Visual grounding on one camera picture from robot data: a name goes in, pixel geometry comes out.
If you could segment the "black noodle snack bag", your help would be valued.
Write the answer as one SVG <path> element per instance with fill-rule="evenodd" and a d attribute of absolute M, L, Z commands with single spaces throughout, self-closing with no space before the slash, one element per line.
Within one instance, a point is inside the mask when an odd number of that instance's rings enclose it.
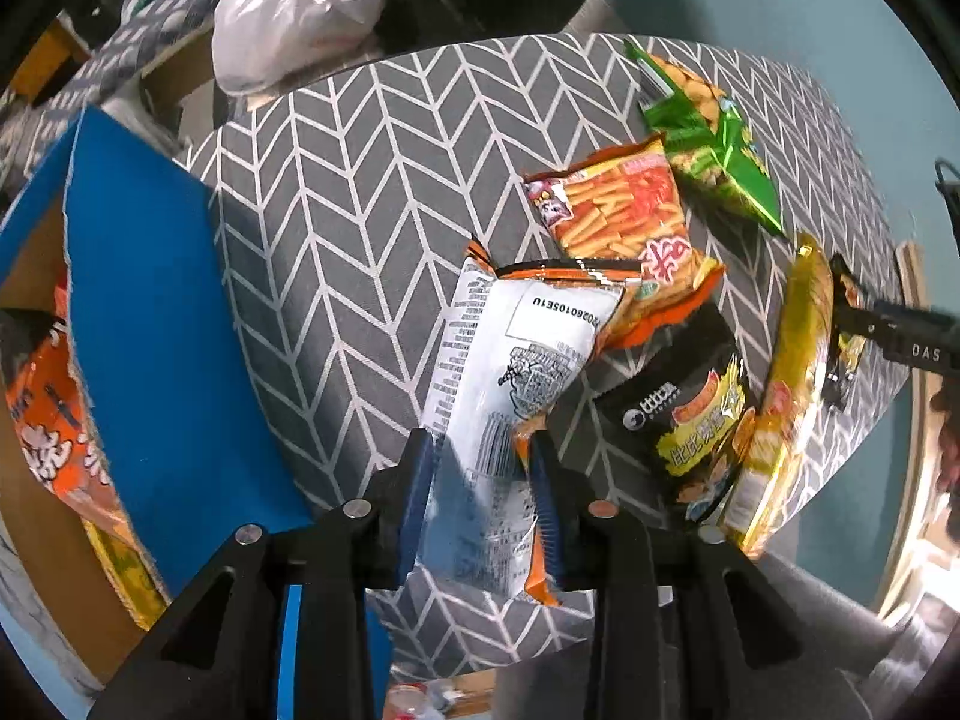
<path fill-rule="evenodd" d="M 711 302 L 596 406 L 613 440 L 654 476 L 670 525 L 684 530 L 731 489 L 757 416 L 736 335 Z"/>

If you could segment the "white orange snack bag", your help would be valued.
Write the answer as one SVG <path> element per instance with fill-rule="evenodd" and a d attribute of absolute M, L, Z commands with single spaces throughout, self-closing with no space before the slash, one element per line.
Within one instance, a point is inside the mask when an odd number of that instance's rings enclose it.
<path fill-rule="evenodd" d="M 523 593 L 535 533 L 527 438 L 612 337 L 635 286 L 631 271 L 585 263 L 500 268 L 467 245 L 421 411 L 436 470 L 418 559 L 434 577 Z"/>

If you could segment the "long yellow cracker pack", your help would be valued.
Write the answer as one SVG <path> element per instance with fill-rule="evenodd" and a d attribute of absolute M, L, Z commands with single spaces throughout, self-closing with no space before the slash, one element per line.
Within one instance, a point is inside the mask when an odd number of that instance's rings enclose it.
<path fill-rule="evenodd" d="M 754 435 L 719 521 L 747 556 L 765 551 L 805 458 L 822 405 L 832 317 L 832 270 L 817 239 L 801 232 Z"/>

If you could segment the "blue cardboard box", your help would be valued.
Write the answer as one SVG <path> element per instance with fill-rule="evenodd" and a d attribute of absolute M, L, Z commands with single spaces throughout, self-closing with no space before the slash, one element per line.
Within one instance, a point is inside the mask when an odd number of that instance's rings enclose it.
<path fill-rule="evenodd" d="M 2 226 L 13 263 L 64 227 L 78 388 L 171 606 L 98 718 L 374 718 L 386 644 L 353 562 L 363 522 L 314 517 L 247 374 L 210 192 L 100 110 L 44 158 Z"/>

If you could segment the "green peanut snack bag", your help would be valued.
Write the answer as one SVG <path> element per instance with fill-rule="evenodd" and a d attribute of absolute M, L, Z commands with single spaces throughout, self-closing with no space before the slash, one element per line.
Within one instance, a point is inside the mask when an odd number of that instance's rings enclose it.
<path fill-rule="evenodd" d="M 670 167 L 705 200 L 784 236 L 778 191 L 736 101 L 685 67 L 623 41 L 638 70 L 638 107 Z"/>

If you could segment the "grey chevron ottoman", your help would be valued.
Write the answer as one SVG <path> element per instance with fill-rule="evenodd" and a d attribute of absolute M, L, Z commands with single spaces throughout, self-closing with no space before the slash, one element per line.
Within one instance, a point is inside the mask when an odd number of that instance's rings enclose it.
<path fill-rule="evenodd" d="M 640 74 L 622 36 L 521 36 L 400 55 L 320 80 L 228 122 L 185 158 L 213 187 L 221 265 L 268 426 L 320 507 L 355 497 L 396 461 L 420 419 L 443 314 L 470 238 L 498 263 L 555 247 L 519 176 L 639 140 Z M 778 184 L 784 226 L 809 231 L 876 293 L 900 299 L 895 244 L 853 134 L 807 71 L 734 49 L 635 37 L 736 99 Z M 791 247 L 750 221 L 690 216 L 724 262 L 715 291 L 754 392 L 768 376 Z M 601 496 L 664 522 L 649 475 L 612 442 L 597 397 L 669 338 L 605 355 L 548 426 L 565 463 Z M 908 380 L 867 348 L 848 408 L 819 416 L 775 518 L 804 509 Z M 562 650 L 589 634 L 592 598 L 501 600 L 416 567 L 375 596 L 397 676 L 454 676 Z"/>

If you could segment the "orange fries snack bag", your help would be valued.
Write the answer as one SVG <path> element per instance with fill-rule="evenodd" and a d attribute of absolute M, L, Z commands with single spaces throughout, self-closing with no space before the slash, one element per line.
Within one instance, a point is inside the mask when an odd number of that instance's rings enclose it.
<path fill-rule="evenodd" d="M 530 174 L 523 192 L 567 259 L 625 288 L 607 348 L 640 346 L 688 319 L 726 275 L 690 238 L 661 135 Z"/>

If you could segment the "orange snack bag in box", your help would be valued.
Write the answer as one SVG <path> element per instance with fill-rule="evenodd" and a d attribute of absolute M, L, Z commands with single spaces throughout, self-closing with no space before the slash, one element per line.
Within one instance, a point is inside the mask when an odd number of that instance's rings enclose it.
<path fill-rule="evenodd" d="M 71 375 L 64 322 L 41 310 L 3 310 L 2 379 L 32 476 L 80 517 L 132 544 L 132 527 Z"/>

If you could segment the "white plastic bag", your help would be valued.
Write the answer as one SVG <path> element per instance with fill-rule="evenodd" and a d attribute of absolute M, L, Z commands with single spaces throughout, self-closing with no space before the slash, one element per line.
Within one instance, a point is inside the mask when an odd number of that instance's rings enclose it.
<path fill-rule="evenodd" d="M 342 59 L 373 34 L 386 0 L 218 0 L 213 75 L 229 96 L 259 94 Z"/>

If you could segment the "checkered bench cushion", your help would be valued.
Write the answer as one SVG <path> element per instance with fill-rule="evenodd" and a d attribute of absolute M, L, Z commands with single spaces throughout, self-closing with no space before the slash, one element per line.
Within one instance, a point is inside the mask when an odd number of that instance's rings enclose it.
<path fill-rule="evenodd" d="M 212 24 L 218 0 L 155 0 L 107 39 L 67 84 L 28 115 L 14 152 L 26 177 L 85 106 L 103 104 L 161 55 Z"/>

